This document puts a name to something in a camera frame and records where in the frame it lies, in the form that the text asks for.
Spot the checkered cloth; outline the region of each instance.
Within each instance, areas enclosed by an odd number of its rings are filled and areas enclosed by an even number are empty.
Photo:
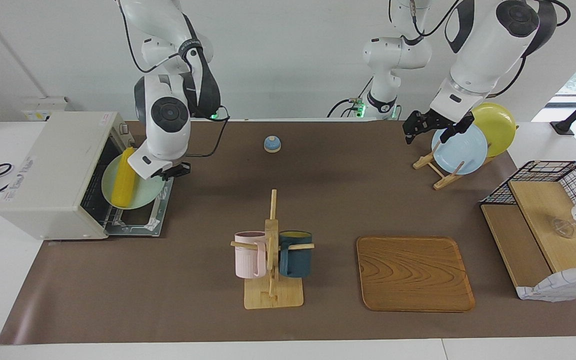
[[[554,273],[535,287],[518,286],[521,300],[541,300],[556,303],[576,299],[576,268]]]

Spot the black wire basket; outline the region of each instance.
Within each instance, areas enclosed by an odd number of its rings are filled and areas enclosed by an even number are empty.
[[[508,183],[557,182],[576,204],[576,161],[530,161],[480,201],[481,205],[517,205]]]

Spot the brown table mat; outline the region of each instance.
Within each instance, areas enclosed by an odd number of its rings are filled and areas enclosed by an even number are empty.
[[[219,127],[194,123],[190,150],[209,152]],[[263,150],[268,135],[281,151]],[[394,121],[230,123],[217,153],[175,180],[162,237],[45,242],[0,344],[576,336],[576,300],[517,298],[478,206],[516,170],[509,155],[434,191],[437,174],[411,166],[430,139],[406,146]],[[229,243],[263,229],[272,188],[280,229],[313,233],[312,272],[302,307],[245,310]],[[477,306],[368,310],[355,252],[365,235],[455,239]]]

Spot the white robotic arm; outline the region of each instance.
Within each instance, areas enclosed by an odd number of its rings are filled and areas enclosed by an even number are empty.
[[[392,24],[400,36],[373,38],[363,47],[363,59],[373,73],[372,85],[362,98],[366,117],[391,118],[402,85],[394,71],[425,68],[432,56],[430,44],[414,28],[410,0],[393,2]],[[416,1],[417,23],[422,29],[431,3],[432,0]]]
[[[135,107],[146,125],[146,141],[128,163],[145,179],[185,175],[190,172],[190,164],[182,162],[190,139],[190,117],[209,119],[221,105],[208,67],[212,47],[195,31],[179,0],[117,3],[128,22],[153,36],[141,49],[151,69],[167,62],[164,67],[169,72],[145,75],[135,85]]]
[[[529,1],[536,5],[539,14],[526,1],[504,0],[474,28],[474,18],[464,21],[471,31],[459,35],[463,42],[453,48],[458,51],[457,60],[430,103],[430,110],[426,113],[413,111],[403,124],[408,144],[415,136],[429,130],[446,129],[441,142],[466,132],[474,121],[471,109],[487,98],[501,76],[519,59],[550,39],[556,27],[553,4]],[[472,7],[474,13],[473,0],[462,3]]]

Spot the wooden mug tree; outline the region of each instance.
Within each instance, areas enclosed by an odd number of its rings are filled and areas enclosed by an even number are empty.
[[[247,310],[290,308],[304,305],[304,286],[298,277],[279,274],[279,220],[277,219],[277,189],[272,189],[270,218],[265,221],[266,274],[244,280],[244,307]],[[230,246],[258,250],[256,244],[230,242]],[[315,244],[291,244],[289,251],[313,249]]]

